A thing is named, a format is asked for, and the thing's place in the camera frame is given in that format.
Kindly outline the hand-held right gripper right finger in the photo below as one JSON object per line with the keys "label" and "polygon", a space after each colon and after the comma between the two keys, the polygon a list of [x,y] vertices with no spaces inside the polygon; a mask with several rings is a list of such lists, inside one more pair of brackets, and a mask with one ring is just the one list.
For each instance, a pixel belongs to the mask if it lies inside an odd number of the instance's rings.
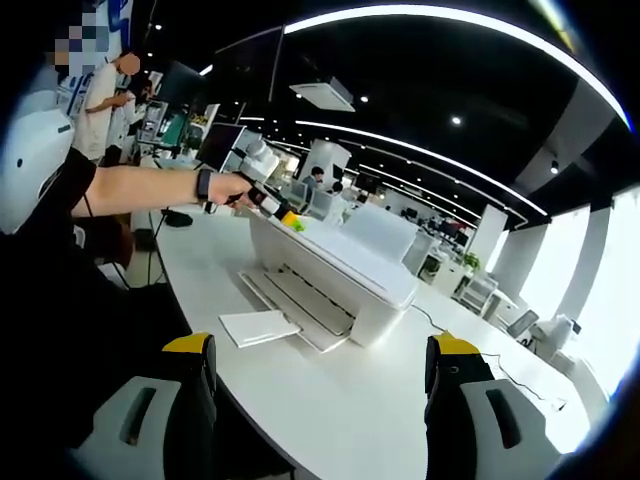
{"label": "hand-held right gripper right finger", "polygon": [[425,393],[428,479],[545,479],[561,459],[536,406],[447,331],[428,338]]}

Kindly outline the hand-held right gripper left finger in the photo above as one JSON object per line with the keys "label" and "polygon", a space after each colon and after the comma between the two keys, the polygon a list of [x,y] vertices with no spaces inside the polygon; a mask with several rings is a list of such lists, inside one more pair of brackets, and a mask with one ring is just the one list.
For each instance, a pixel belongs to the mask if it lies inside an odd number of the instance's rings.
{"label": "hand-held right gripper left finger", "polygon": [[212,479],[215,393],[215,337],[179,337],[103,403],[70,454],[91,479]]}

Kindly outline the person's left hand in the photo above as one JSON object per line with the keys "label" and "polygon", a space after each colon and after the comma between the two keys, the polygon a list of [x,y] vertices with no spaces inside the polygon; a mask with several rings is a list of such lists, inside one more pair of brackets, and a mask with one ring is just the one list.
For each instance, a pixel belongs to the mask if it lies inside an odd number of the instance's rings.
{"label": "person's left hand", "polygon": [[253,207],[248,197],[251,188],[252,185],[238,174],[215,173],[209,180],[208,200],[217,205]]}

